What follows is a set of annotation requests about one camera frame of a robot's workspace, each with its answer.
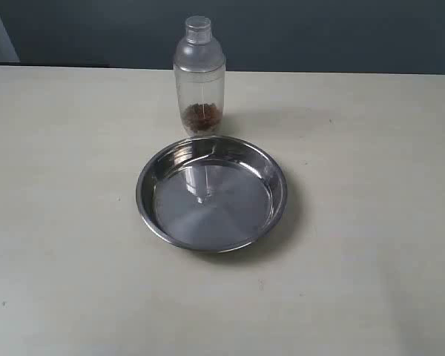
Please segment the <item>round stainless steel tray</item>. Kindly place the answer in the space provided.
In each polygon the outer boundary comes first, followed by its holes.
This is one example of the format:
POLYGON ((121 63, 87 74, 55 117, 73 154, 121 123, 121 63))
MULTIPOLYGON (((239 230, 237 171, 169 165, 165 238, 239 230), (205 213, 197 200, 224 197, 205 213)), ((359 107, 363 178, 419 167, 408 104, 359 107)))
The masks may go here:
POLYGON ((143 167, 136 206, 167 243, 219 254, 269 233, 286 207, 286 177, 264 150, 242 139, 193 136, 164 147, 143 167))

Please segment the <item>clear plastic shaker bottle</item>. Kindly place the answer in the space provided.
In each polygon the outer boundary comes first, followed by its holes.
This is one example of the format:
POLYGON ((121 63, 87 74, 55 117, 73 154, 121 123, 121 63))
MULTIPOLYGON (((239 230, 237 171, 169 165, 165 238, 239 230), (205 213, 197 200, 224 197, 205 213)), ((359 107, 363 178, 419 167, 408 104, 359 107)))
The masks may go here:
POLYGON ((211 20, 191 16, 174 54, 179 114, 189 136, 212 134, 223 118, 225 97, 223 49, 212 33, 211 20))

